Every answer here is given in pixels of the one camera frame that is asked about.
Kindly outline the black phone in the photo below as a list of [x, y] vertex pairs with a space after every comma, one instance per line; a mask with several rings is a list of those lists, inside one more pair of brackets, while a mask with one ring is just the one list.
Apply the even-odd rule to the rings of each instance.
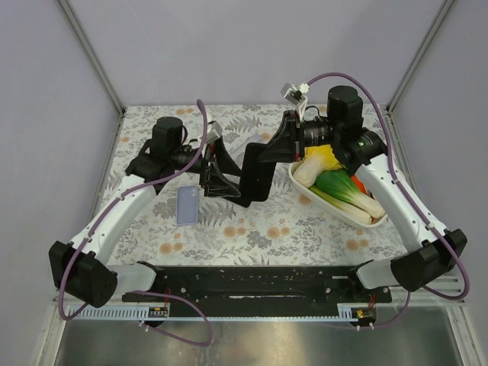
[[242, 207], [249, 207], [252, 202], [263, 202], [268, 199], [276, 163], [259, 160], [265, 149], [266, 145], [262, 143], [250, 143], [246, 146], [239, 181], [239, 205]]

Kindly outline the lilac phone case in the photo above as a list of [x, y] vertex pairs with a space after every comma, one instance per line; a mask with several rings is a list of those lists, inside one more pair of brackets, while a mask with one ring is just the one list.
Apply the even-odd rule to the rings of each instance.
[[192, 226], [199, 222], [199, 188], [197, 186], [180, 187], [176, 198], [176, 224]]

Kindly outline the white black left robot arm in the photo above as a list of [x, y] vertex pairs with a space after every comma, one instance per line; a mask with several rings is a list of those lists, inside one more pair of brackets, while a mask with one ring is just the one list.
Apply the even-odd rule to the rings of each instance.
[[139, 212], [182, 172], [199, 175], [206, 197], [240, 197], [239, 186], [227, 177], [241, 170], [225, 150], [221, 126], [210, 122], [196, 149], [181, 141], [186, 133], [180, 119], [159, 118], [107, 204], [68, 243], [51, 246], [50, 267], [61, 296], [69, 294], [99, 308], [114, 295], [153, 286], [154, 266], [141, 262], [109, 268], [108, 261]]

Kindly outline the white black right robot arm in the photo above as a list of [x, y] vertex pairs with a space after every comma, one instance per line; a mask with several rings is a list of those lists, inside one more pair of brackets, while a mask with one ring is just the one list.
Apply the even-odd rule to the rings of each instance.
[[306, 83], [282, 88], [281, 94], [295, 108], [284, 113], [277, 133], [258, 160], [297, 162], [307, 147], [329, 144], [338, 161], [365, 184], [386, 211], [407, 250], [400, 257], [360, 265], [355, 276], [361, 286], [401, 286], [410, 292], [426, 288], [455, 266], [467, 244], [466, 236], [461, 230], [449, 230], [426, 208], [392, 163], [383, 140], [363, 126], [363, 101], [355, 88], [331, 88], [326, 116], [303, 121], [308, 90]]

